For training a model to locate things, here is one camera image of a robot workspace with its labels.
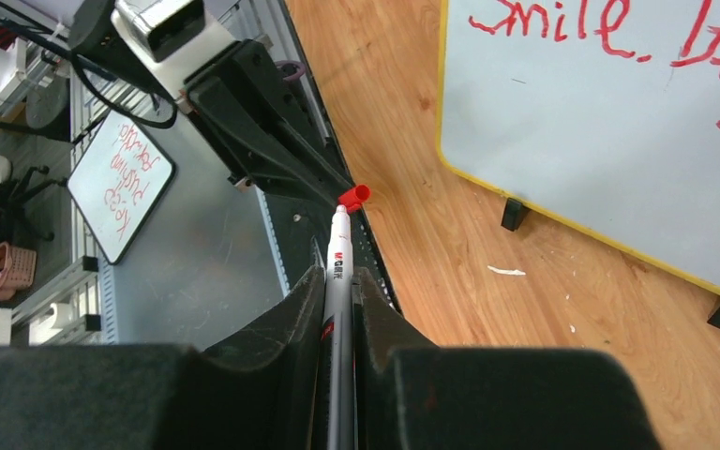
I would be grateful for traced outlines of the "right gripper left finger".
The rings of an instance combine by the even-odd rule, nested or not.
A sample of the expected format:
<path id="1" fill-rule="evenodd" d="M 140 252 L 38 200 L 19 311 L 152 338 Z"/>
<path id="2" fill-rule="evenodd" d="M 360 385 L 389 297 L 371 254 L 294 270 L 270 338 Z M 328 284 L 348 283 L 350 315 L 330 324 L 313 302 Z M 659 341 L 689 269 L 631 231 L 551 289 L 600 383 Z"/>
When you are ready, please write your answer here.
<path id="1" fill-rule="evenodd" d="M 0 449 L 306 449 L 324 271 L 205 351 L 0 347 Z"/>

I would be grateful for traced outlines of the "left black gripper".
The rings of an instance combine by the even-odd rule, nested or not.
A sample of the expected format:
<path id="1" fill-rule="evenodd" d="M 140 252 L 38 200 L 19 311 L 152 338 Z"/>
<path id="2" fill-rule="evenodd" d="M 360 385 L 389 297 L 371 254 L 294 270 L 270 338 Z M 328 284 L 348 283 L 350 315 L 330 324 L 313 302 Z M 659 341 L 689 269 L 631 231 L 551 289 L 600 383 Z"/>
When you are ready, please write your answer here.
<path id="1" fill-rule="evenodd" d="M 237 179 L 267 194 L 335 206 L 353 187 L 310 141 L 304 96 L 258 41 L 235 41 L 186 81 L 189 118 Z"/>

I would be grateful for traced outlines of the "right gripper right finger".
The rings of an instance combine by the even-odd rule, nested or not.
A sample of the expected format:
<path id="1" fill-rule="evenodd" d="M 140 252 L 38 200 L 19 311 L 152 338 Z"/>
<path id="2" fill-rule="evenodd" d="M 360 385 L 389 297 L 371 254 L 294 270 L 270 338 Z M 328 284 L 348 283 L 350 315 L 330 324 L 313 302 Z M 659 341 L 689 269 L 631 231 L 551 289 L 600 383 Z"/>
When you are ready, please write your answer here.
<path id="1" fill-rule="evenodd" d="M 363 449 L 657 449 L 632 379 L 579 348 L 441 347 L 355 271 Z"/>

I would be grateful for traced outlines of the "white red marker pen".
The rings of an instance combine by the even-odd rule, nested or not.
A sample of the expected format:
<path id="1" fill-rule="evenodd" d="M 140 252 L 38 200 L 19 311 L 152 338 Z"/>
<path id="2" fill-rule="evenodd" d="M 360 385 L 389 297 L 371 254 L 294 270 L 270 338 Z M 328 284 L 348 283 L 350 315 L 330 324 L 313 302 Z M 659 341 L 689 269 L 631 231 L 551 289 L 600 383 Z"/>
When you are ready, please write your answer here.
<path id="1" fill-rule="evenodd" d="M 353 244 L 344 205 L 332 217 L 325 274 L 323 340 L 329 343 L 330 375 L 326 447 L 354 449 Z"/>

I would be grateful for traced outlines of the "red marker cap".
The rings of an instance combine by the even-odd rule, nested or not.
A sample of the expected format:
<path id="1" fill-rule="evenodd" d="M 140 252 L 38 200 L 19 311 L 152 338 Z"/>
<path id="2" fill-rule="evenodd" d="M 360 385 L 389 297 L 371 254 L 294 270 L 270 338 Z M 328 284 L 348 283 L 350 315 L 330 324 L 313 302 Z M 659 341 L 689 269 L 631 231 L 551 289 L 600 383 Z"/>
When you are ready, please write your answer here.
<path id="1" fill-rule="evenodd" d="M 337 204 L 343 206 L 346 212 L 351 214 L 360 210 L 370 196 L 370 188 L 365 184 L 358 184 L 340 195 Z"/>

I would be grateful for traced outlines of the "yellow framed whiteboard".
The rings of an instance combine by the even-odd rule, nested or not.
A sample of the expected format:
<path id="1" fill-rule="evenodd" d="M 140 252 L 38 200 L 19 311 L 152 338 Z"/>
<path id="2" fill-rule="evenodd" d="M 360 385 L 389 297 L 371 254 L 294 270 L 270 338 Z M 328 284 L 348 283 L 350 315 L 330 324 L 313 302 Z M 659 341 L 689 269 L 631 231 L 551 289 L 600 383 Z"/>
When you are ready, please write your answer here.
<path id="1" fill-rule="evenodd" d="M 445 1 L 436 148 L 720 296 L 720 1 Z M 720 329 L 720 304 L 709 324 Z"/>

